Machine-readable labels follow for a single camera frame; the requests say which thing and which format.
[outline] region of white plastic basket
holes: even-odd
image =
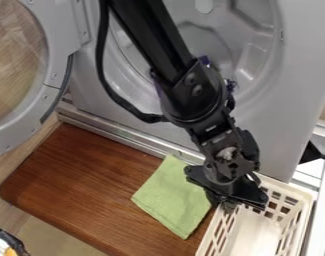
[[[310,216],[311,195],[259,175],[269,196],[265,211],[219,206],[196,256],[298,256]]]

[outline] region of green towel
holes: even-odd
[[[186,181],[186,164],[167,156],[131,200],[183,239],[199,225],[211,205],[204,190]]]

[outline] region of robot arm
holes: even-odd
[[[185,168],[187,179],[202,186],[214,205],[225,202],[232,208],[244,202],[264,209],[268,196],[254,174],[257,143],[249,131],[235,126],[227,82],[206,58],[190,54],[162,0],[100,0],[100,7],[103,14],[113,11],[150,64],[165,118],[186,129],[204,154],[203,166]],[[102,61],[99,52],[97,58]]]

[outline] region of washing machine door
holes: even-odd
[[[190,52],[207,55],[224,78],[238,82],[232,114],[256,138],[261,172],[289,181],[325,102],[325,0],[164,3]],[[97,1],[85,4],[96,35]],[[110,23],[104,56],[109,84],[142,112],[160,114],[148,64],[115,19]],[[95,43],[77,53],[70,85],[73,104],[96,117],[196,149],[184,130],[168,123],[145,124],[109,99],[95,72]]]
[[[41,128],[66,86],[81,44],[70,2],[0,0],[0,155]]]

